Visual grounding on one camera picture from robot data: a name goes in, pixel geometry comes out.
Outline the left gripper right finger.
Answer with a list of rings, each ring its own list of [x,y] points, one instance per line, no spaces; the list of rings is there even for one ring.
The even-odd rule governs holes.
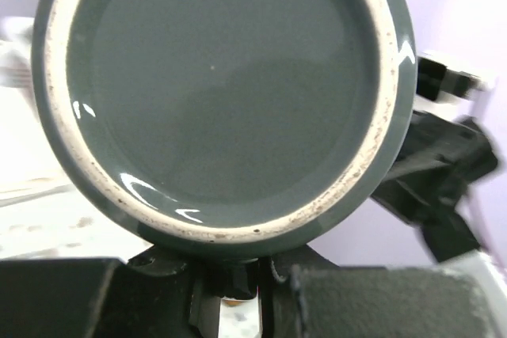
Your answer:
[[[269,258],[276,337],[489,337],[469,276],[436,268],[346,268],[307,246]]]

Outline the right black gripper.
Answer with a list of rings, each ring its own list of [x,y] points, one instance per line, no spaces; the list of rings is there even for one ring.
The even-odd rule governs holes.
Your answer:
[[[485,248],[456,210],[498,159],[473,117],[447,121],[414,112],[395,163],[371,198],[418,229],[434,259],[445,262]]]

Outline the dark green glossy mug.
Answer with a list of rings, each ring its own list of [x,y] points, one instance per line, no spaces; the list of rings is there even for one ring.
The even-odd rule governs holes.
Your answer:
[[[417,61],[406,0],[40,0],[32,75],[50,147],[101,213],[248,260],[380,185]]]

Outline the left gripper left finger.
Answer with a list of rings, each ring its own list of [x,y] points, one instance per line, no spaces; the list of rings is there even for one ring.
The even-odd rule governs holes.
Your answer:
[[[3,337],[195,337],[184,264],[4,260]]]

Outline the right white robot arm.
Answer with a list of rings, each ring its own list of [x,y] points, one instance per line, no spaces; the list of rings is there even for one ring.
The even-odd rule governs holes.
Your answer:
[[[498,168],[488,136],[472,117],[456,122],[414,112],[402,148],[372,198],[417,228],[443,268],[469,275],[482,289],[498,337],[506,335],[506,278],[490,247],[458,213],[471,185]]]

